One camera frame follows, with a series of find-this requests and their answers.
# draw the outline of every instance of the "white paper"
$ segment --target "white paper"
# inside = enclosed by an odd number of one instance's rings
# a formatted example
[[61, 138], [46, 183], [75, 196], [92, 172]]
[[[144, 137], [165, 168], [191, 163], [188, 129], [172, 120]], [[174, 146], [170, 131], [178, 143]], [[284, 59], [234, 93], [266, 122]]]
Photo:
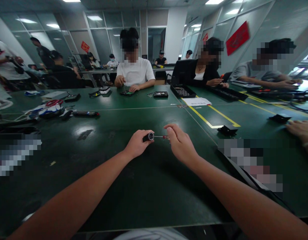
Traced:
[[212, 103], [205, 98], [183, 98], [188, 106], [205, 106]]

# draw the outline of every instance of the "hand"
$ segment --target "hand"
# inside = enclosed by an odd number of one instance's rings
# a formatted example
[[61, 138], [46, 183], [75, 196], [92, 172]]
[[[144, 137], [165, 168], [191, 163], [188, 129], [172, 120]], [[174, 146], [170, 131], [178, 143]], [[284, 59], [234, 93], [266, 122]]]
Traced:
[[220, 83], [220, 86], [228, 88], [230, 85], [228, 83]]
[[131, 137], [131, 139], [129, 140], [123, 152], [127, 154], [129, 157], [131, 157], [132, 159], [141, 155], [145, 151], [147, 146], [154, 142], [154, 140], [143, 142], [143, 137], [145, 137], [147, 134], [151, 132], [153, 133], [152, 130], [136, 131]]
[[128, 91], [129, 92], [136, 92], [136, 91], [139, 91], [139, 90], [140, 90], [139, 86], [137, 84], [133, 84], [133, 85], [130, 86]]
[[172, 152], [183, 163], [198, 157], [193, 143], [187, 133], [176, 124], [168, 124], [164, 127], [171, 141]]
[[206, 85], [211, 86], [211, 87], [215, 87], [215, 86], [219, 85], [222, 81], [223, 81], [222, 79], [215, 78], [215, 79], [207, 81]]
[[286, 88], [286, 89], [297, 89], [298, 86], [293, 85], [293, 80], [285, 80], [277, 83], [273, 83], [273, 88]]
[[118, 75], [116, 76], [115, 79], [115, 85], [121, 87], [122, 85], [124, 85], [124, 83], [126, 82], [125, 78], [123, 75]]
[[299, 137], [303, 142], [308, 142], [308, 121], [291, 121], [285, 126], [290, 133]]

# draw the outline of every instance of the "black tray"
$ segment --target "black tray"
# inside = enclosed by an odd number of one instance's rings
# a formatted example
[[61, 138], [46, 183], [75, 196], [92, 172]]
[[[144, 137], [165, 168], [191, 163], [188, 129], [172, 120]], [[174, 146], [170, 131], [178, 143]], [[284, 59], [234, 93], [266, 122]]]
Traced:
[[171, 90], [176, 97], [179, 98], [194, 98], [196, 93], [184, 84], [171, 84]]
[[244, 101], [246, 98], [248, 98], [246, 94], [234, 91], [229, 88], [206, 86], [206, 89], [229, 101], [238, 101], [238, 100]]

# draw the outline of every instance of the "black tool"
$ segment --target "black tool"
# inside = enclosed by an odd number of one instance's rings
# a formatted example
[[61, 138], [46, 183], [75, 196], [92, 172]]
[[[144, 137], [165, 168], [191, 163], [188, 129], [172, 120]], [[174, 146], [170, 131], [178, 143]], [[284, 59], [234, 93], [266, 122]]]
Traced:
[[96, 117], [99, 116], [98, 112], [82, 112], [82, 111], [74, 111], [74, 116], [87, 116], [87, 117]]
[[143, 137], [143, 142], [154, 140], [154, 133], [149, 133]]
[[268, 119], [274, 120], [278, 123], [286, 123], [288, 120], [290, 120], [292, 117], [287, 116], [286, 114], [276, 114], [273, 117], [269, 117]]

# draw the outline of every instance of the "green table surface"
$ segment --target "green table surface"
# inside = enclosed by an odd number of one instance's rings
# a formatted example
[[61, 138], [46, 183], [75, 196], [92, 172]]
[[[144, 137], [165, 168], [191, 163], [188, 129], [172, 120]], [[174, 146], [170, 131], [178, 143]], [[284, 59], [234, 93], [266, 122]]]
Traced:
[[[308, 120], [308, 115], [254, 98], [227, 102], [205, 89], [192, 89], [199, 97], [211, 101], [212, 108], [194, 107], [195, 111], [178, 108], [176, 105], [185, 103], [174, 96], [168, 85], [144, 89], [131, 97], [119, 95], [120, 90], [116, 88], [96, 98], [88, 96], [96, 89], [68, 90], [72, 94], [80, 93], [81, 99], [63, 106], [74, 104], [74, 109], [97, 111], [100, 117], [72, 117], [66, 122], [54, 118], [36, 125], [42, 132], [41, 150], [14, 168], [12, 177], [0, 180], [0, 235], [8, 236], [28, 214], [123, 150], [136, 130], [151, 129], [161, 136], [166, 134], [163, 126], [168, 123], [177, 123], [187, 132], [203, 158], [240, 180], [240, 175], [217, 151], [217, 141], [226, 137], [210, 126], [236, 123], [240, 125], [236, 138], [264, 140], [267, 145], [260, 144], [264, 148], [264, 165], [271, 167], [271, 174], [283, 176], [283, 200], [297, 216], [308, 216], [308, 155], [282, 124], [267, 120], [272, 113], [288, 113], [295, 120]], [[147, 97], [153, 91], [167, 91], [169, 97]], [[41, 103], [39, 96], [23, 94], [12, 94], [14, 105], [0, 111], [4, 118], [15, 119]], [[81, 139], [86, 132], [89, 135]], [[209, 189], [174, 157], [169, 141], [155, 139], [155, 143], [124, 168], [80, 231], [231, 221]]]

